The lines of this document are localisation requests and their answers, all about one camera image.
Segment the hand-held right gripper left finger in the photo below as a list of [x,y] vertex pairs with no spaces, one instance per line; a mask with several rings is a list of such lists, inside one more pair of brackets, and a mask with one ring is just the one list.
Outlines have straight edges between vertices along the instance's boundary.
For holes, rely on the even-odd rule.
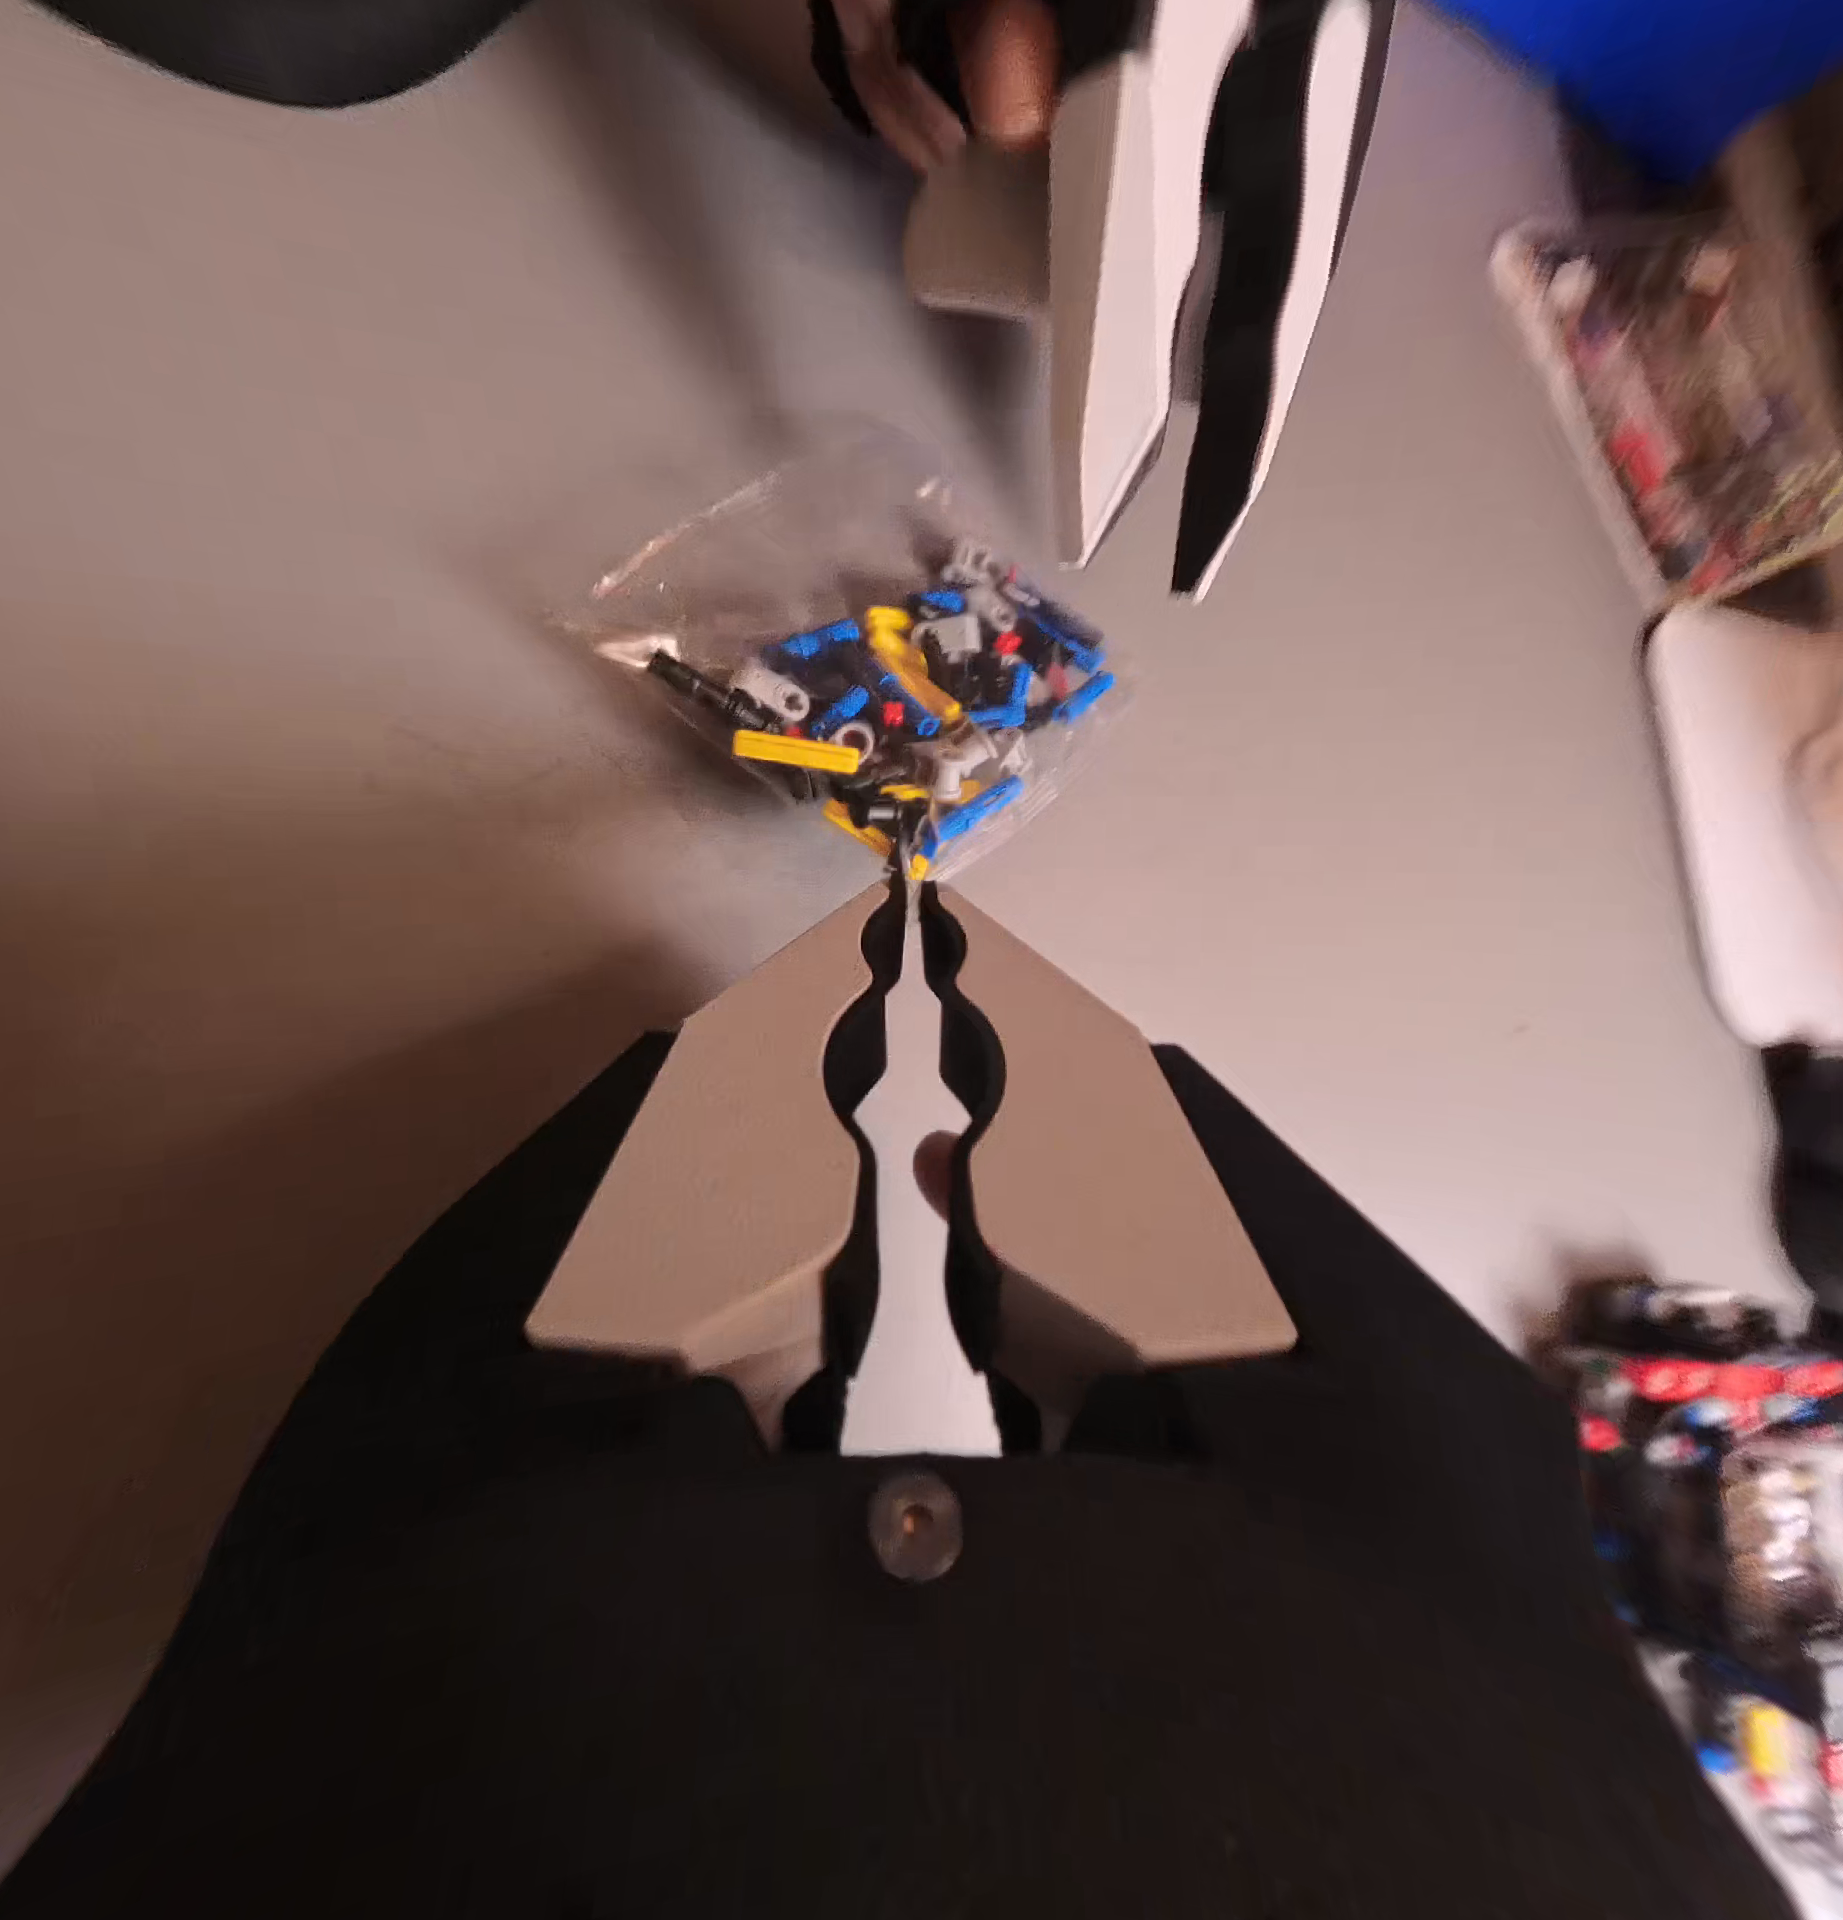
[[730,1383],[762,1436],[833,1452],[879,1304],[877,1159],[908,899],[888,878],[678,1031],[526,1321],[549,1351]]

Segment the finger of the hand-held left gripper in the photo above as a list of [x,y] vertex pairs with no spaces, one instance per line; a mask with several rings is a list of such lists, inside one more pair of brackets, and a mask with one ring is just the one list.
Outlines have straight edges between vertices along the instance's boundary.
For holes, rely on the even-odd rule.
[[1052,113],[1052,503],[1065,565],[1090,562],[1165,433],[1205,145],[1254,11],[1141,7],[1130,49],[1065,84]]
[[1213,586],[1274,462],[1363,179],[1393,18],[1388,2],[1254,3],[1223,67],[1203,152],[1216,245],[1176,596]]

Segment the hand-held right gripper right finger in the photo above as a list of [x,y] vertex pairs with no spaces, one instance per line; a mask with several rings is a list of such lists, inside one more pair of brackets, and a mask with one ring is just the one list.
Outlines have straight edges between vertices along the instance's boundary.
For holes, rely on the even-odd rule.
[[1143,1031],[952,886],[917,897],[965,1109],[945,1295],[1005,1452],[1103,1379],[1293,1351],[1289,1304]]

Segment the clear bag of lego pieces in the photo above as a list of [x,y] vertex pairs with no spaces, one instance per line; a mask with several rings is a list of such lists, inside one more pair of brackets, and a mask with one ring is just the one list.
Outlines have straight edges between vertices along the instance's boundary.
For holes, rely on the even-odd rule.
[[1138,688],[932,447],[863,419],[656,530],[554,620],[910,892],[1050,810]]

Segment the lego instruction booklet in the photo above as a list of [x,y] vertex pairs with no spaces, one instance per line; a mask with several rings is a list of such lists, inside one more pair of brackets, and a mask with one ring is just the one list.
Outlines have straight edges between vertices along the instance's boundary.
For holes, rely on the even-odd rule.
[[1527,220],[1490,275],[1647,611],[1843,548],[1843,433],[1734,217]]

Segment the partly built lego model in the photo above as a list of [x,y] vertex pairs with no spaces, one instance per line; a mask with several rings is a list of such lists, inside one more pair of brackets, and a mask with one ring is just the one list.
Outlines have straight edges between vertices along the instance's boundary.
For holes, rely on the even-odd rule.
[[1843,1645],[1843,1354],[1753,1295],[1570,1280],[1536,1368],[1573,1408],[1617,1613],[1768,1672]]

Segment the pile of loose lego pieces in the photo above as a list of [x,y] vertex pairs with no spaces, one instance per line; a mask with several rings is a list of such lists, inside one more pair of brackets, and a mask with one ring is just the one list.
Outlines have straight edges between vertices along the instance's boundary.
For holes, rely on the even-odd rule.
[[1826,1739],[1691,1649],[1644,1644],[1641,1654],[1703,1779],[1799,1913],[1843,1918],[1843,1727]]

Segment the person's left hand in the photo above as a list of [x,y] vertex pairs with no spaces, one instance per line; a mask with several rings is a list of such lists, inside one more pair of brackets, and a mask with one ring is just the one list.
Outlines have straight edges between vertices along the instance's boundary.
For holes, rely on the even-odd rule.
[[1043,2],[824,2],[811,7],[812,63],[843,116],[922,173],[969,136],[1040,143],[1062,75]]

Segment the blue plastic bin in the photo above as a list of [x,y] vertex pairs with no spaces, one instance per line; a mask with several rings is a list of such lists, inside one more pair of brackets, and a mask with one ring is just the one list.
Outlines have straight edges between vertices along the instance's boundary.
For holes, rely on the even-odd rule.
[[1843,2],[1438,2],[1656,179],[1843,63]]

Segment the white monitor stand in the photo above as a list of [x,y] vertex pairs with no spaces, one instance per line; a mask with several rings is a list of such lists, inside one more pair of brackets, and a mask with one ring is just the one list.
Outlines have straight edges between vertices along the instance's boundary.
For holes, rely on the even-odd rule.
[[1843,633],[1685,604],[1647,683],[1716,1010],[1753,1048],[1843,1051]]

